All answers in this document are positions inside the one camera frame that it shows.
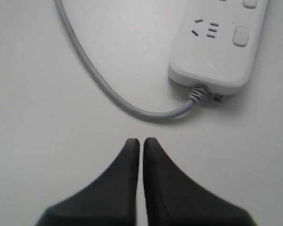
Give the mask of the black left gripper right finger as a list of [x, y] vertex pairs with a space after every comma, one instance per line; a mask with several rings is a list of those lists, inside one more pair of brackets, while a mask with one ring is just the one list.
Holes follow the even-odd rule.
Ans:
[[150, 226], [254, 226], [253, 217], [189, 178], [158, 140], [143, 146], [143, 186]]

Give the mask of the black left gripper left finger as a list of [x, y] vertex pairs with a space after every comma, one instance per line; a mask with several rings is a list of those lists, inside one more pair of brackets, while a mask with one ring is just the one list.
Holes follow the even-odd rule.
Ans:
[[109, 167], [86, 188], [48, 207], [38, 226], [134, 226], [140, 143], [126, 140]]

